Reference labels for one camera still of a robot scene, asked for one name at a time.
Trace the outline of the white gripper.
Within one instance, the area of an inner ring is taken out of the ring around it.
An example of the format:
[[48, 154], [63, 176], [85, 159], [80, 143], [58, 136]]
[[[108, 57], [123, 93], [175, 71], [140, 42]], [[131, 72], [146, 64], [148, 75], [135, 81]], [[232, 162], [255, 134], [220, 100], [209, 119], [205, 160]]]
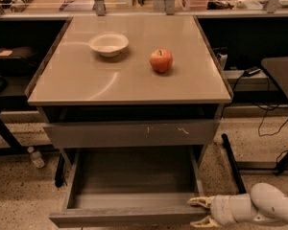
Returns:
[[236, 223], [232, 210], [232, 195], [216, 195], [191, 197], [187, 203], [190, 206], [210, 208], [212, 216], [204, 217], [197, 221], [191, 221], [190, 225], [195, 228], [213, 228], [233, 225]]

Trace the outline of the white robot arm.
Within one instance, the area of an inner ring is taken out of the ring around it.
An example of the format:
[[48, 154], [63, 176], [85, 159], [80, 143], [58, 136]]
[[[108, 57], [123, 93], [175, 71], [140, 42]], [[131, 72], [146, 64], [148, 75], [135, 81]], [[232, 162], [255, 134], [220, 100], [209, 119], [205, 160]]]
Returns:
[[191, 222], [194, 227], [222, 227], [245, 222], [288, 225], [288, 196], [267, 183], [257, 183], [245, 194], [192, 197], [188, 204], [210, 211], [207, 217]]

